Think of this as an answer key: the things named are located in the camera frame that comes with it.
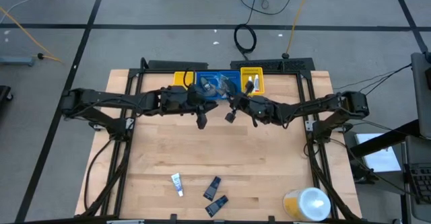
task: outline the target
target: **yellow cable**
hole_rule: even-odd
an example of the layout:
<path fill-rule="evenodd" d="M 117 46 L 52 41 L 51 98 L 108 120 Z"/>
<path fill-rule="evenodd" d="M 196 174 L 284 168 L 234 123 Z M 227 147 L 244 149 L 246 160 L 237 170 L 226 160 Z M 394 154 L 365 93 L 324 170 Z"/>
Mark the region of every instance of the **yellow cable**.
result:
<path fill-rule="evenodd" d="M 44 57 L 46 57 L 46 58 L 48 58 L 48 59 L 52 59 L 52 60 L 55 60 L 55 61 L 58 61 L 58 62 L 60 62 L 60 63 L 62 63 L 61 62 L 61 60 L 59 59 L 59 58 L 57 58 L 56 56 L 54 56 L 50 51 L 48 51 L 48 49 L 46 49 L 43 45 L 41 45 L 41 43 L 39 43 L 36 39 L 34 39 L 33 37 L 32 37 L 32 35 L 30 34 L 30 33 L 28 33 L 27 32 L 27 30 L 26 29 L 24 29 L 21 25 L 20 25 L 20 23 L 18 23 L 11 15 L 9 15 L 5 10 L 4 10 L 4 8 L 2 8 L 1 6 L 0 6 L 0 11 L 1 12 L 3 12 L 11 21 L 13 21 L 36 45 L 38 45 L 41 49 L 43 49 L 46 53 L 48 53 L 49 55 L 50 55 L 50 57 L 46 57 L 46 56 L 44 56 Z"/>
<path fill-rule="evenodd" d="M 286 49 L 286 54 L 289 53 L 290 45 L 292 44 L 292 41 L 294 39 L 294 31 L 295 31 L 296 22 L 298 21 L 299 15 L 301 14 L 302 6 L 305 4 L 305 1 L 306 0 L 302 0 L 301 5 L 299 6 L 298 12 L 296 12 L 296 16 L 295 16 L 295 19 L 294 19 L 294 24 L 292 26 L 292 32 L 290 33 L 290 39 L 289 39 L 288 49 Z"/>

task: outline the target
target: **white paper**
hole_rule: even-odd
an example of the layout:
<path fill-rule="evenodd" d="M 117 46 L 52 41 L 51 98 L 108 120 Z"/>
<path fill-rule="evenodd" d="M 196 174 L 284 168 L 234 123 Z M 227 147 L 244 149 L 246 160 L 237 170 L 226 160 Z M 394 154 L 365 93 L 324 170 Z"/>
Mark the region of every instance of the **white paper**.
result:
<path fill-rule="evenodd" d="M 361 144 L 380 135 L 382 135 L 382 133 L 356 134 L 355 138 L 358 144 Z M 365 156 L 364 160 L 365 164 L 369 168 L 374 169 L 376 173 L 401 171 L 392 147 L 371 153 Z"/>

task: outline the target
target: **yellow box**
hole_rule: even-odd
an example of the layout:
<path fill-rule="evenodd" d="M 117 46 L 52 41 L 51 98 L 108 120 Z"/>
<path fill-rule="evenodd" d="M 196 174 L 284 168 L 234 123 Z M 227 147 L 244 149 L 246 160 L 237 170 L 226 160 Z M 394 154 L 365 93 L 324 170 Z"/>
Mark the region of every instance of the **yellow box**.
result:
<path fill-rule="evenodd" d="M 261 67 L 242 67 L 241 68 L 241 91 L 245 92 L 245 85 L 248 82 L 248 77 L 251 76 L 253 84 L 255 83 L 256 75 L 259 76 L 259 92 L 250 93 L 252 96 L 259 96 L 265 93 L 265 84 L 263 83 L 263 70 Z"/>
<path fill-rule="evenodd" d="M 189 84 L 191 84 L 192 81 L 193 81 L 193 72 L 187 71 L 186 84 L 189 85 Z M 172 85 L 179 85 L 179 86 L 183 86 L 185 88 L 184 71 L 179 71 L 179 72 L 174 73 L 174 83 L 172 83 Z"/>

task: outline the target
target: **desk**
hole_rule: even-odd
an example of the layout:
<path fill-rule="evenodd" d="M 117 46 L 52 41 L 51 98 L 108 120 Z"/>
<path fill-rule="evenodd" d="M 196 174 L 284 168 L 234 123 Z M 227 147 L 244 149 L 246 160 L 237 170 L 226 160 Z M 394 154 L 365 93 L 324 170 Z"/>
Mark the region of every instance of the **desk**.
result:
<path fill-rule="evenodd" d="M 128 72 L 111 71 L 106 91 L 123 94 Z M 166 87 L 172 81 L 173 74 L 146 73 L 142 91 Z M 312 82 L 317 98 L 332 92 L 328 72 L 313 71 Z M 292 75 L 265 75 L 265 91 L 265 96 L 275 101 L 290 104 L 300 101 L 296 77 Z M 120 115 L 119 109 L 102 111 L 111 117 Z M 310 164 L 302 152 L 306 142 L 303 120 L 293 120 L 287 130 L 263 124 L 255 128 L 250 117 L 241 112 L 234 124 L 229 124 L 224 120 L 228 112 L 228 104 L 221 102 L 207 113 L 204 130 L 197 128 L 196 116 L 138 118 L 120 218 L 169 219 L 175 213 L 178 219 L 211 219 L 204 209 L 210 202 L 203 193 L 214 176 L 219 176 L 222 181 L 215 199 L 225 194 L 229 202 L 214 219 L 267 221 L 273 215 L 277 221 L 292 221 L 282 207 L 284 194 L 312 186 Z M 332 137 L 343 140 L 339 133 L 333 133 Z M 89 162 L 107 139 L 105 131 L 95 134 Z M 113 144 L 92 168 L 89 204 L 106 183 L 112 148 Z M 345 148 L 328 143 L 326 150 L 334 189 L 353 213 L 361 216 Z M 183 197 L 178 196 L 170 178 L 177 172 L 181 174 Z M 108 213 L 112 213 L 116 194 L 114 187 Z M 77 214 L 84 212 L 83 199 L 84 183 Z"/>

